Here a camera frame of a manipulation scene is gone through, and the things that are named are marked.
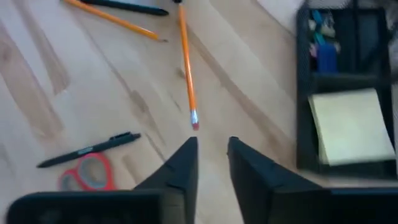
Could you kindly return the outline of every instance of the scissors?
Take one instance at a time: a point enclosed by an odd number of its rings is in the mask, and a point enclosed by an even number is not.
[[[93,173],[100,173],[98,180]],[[59,178],[60,190],[116,190],[110,161],[101,153],[89,153],[78,160],[75,168],[66,170]]]

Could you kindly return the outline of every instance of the red scissors handle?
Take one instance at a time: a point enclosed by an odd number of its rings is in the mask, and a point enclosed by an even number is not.
[[[105,181],[94,180],[88,172],[88,166],[92,162],[102,165]],[[116,190],[113,182],[113,174],[110,161],[100,153],[90,153],[79,159],[78,165],[66,170],[59,180],[61,190],[71,190],[70,182],[75,180],[81,190]]]

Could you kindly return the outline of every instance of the black desk organizer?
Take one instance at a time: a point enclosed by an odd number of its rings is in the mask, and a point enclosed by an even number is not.
[[[297,13],[297,168],[320,174],[396,179],[396,161],[364,162],[328,166],[318,160],[318,136],[308,97],[362,88],[375,88],[394,146],[391,71],[388,38],[383,9],[317,9],[331,12],[335,20],[336,39],[341,45],[337,66],[339,74],[320,74],[311,69],[308,19],[311,9],[304,3]]]

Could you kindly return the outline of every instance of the pen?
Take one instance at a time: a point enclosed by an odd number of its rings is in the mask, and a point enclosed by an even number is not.
[[[181,3],[178,4],[178,16],[180,18],[181,42],[184,54],[185,79],[187,80],[189,109],[191,111],[191,125],[193,130],[197,131],[199,129],[199,119],[198,119],[197,106],[195,101],[195,92],[193,91],[191,64],[189,59],[187,25],[185,23],[185,12]]]
[[[132,30],[134,32],[138,32],[138,33],[140,33],[142,35],[145,35],[145,36],[147,36],[147,37],[149,37],[151,39],[164,41],[164,42],[166,41],[166,40],[160,40],[158,35],[155,34],[152,31],[149,31],[149,30],[144,29],[142,27],[139,27],[139,26],[136,26],[134,24],[131,24],[128,21],[124,21],[124,20],[122,20],[120,18],[117,18],[116,16],[112,16],[112,15],[106,13],[106,12],[100,11],[100,10],[94,8],[93,6],[89,6],[89,5],[85,4],[85,3],[80,2],[79,0],[65,0],[65,1],[67,3],[73,5],[73,6],[76,6],[76,7],[80,8],[80,9],[86,11],[86,12],[89,12],[89,13],[92,13],[94,15],[100,16],[100,17],[102,17],[104,19],[107,19],[107,20],[109,20],[111,22],[114,22],[114,23],[116,23],[118,25],[121,25],[121,26],[123,26],[123,27],[125,27],[125,28],[127,28],[129,30]]]
[[[65,154],[62,156],[55,157],[53,159],[48,159],[46,161],[43,161],[42,163],[37,165],[37,168],[46,168],[46,167],[54,166],[54,165],[61,164],[64,162],[68,162],[68,161],[83,157],[84,155],[87,155],[92,152],[102,152],[107,149],[135,141],[136,139],[139,139],[140,137],[141,137],[141,134],[131,134],[130,132],[119,134],[117,136],[111,137],[106,142],[99,143],[94,146],[86,147],[84,149],[80,149],[75,152],[71,152],[71,153],[68,153],[68,154]]]
[[[166,10],[158,7],[142,6],[138,4],[131,4],[125,2],[110,1],[110,0],[80,0],[80,1],[86,4],[96,4],[99,6],[106,6],[106,7],[113,7],[117,9],[124,9],[134,12],[141,12],[155,16],[167,16],[169,14],[169,12],[167,12]]]

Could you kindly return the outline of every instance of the pencil eraser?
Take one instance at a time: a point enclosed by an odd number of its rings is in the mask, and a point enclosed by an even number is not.
[[[192,124],[192,128],[193,128],[194,131],[198,131],[199,130],[199,123]]]

